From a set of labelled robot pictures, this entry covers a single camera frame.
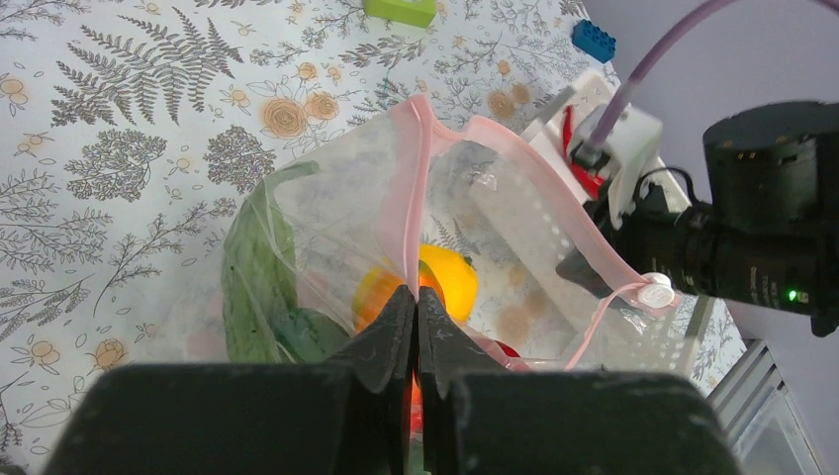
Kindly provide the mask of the yellow lemon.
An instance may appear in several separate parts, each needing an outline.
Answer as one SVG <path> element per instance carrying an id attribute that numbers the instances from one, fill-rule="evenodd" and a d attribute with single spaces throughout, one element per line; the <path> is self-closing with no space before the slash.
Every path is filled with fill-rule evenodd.
<path id="1" fill-rule="evenodd" d="M 428 265 L 440 284 L 444 306 L 458 324 L 466 324 L 477 301 L 479 279 L 471 260 L 457 251 L 424 243 L 419 259 Z"/>

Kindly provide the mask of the red apple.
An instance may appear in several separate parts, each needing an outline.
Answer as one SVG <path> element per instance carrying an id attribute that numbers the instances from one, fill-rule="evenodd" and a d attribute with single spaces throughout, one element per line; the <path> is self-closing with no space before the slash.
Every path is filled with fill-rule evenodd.
<path id="1" fill-rule="evenodd" d="M 485 351 L 496 361 L 508 364 L 520 359 L 519 353 L 502 341 L 490 339 L 485 345 Z"/>

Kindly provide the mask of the long green cucumber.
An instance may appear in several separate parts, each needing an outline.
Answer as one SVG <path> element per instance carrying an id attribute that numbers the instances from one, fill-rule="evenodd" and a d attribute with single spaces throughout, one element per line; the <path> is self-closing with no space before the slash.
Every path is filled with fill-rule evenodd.
<path id="1" fill-rule="evenodd" d="M 350 340 L 341 324 L 299 304 L 294 232 L 273 198 L 277 185 L 319 170 L 303 161 L 260 180 L 224 240 L 223 322 L 234 363 L 317 363 Z"/>

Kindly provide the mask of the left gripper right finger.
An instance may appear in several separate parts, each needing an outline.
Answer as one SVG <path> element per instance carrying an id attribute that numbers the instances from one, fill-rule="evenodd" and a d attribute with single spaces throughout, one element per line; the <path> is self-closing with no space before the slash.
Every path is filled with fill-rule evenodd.
<path id="1" fill-rule="evenodd" d="M 424 468 L 432 474 L 463 474 L 463 434 L 472 416 L 466 377 L 506 369 L 452 321 L 429 287 L 419 289 L 416 336 Z"/>

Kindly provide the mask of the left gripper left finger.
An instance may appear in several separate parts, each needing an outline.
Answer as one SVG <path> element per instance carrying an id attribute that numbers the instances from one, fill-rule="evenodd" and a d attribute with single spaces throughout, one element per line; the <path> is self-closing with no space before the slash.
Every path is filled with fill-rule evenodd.
<path id="1" fill-rule="evenodd" d="M 405 474 L 411 429 L 415 296 L 399 286 L 380 315 L 328 361 L 348 371 L 336 474 Z"/>

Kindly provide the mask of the clear pink-dotted zip bag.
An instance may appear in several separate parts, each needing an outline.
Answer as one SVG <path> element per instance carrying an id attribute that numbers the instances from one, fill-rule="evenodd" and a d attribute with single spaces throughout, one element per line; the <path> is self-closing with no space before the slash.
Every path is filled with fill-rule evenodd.
<path id="1" fill-rule="evenodd" d="M 320 170 L 277 185 L 273 198 L 294 232 L 299 304 L 328 315 L 350 339 L 360 333 L 351 306 L 364 275 L 381 266 L 416 298 L 424 243 L 471 260 L 477 301 L 466 324 L 449 317 L 484 350 L 495 339 L 521 355 L 538 333 L 560 345 L 575 337 L 469 195 L 475 184 L 493 185 L 502 170 L 547 170 L 506 127 L 475 117 L 450 130 L 415 96 L 290 164 L 309 160 Z M 223 322 L 225 238 L 178 294 L 143 360 L 232 362 Z"/>

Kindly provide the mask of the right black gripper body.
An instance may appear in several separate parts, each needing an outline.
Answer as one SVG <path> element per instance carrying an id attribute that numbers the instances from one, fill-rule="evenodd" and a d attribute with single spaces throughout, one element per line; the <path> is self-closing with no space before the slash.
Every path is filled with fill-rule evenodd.
<path id="1" fill-rule="evenodd" d="M 640 274 L 661 273 L 682 293 L 808 316 L 819 337 L 838 329 L 837 236 L 745 234 L 703 206 L 668 211 L 656 184 L 618 229 L 608 218 L 605 197 L 583 208 Z"/>

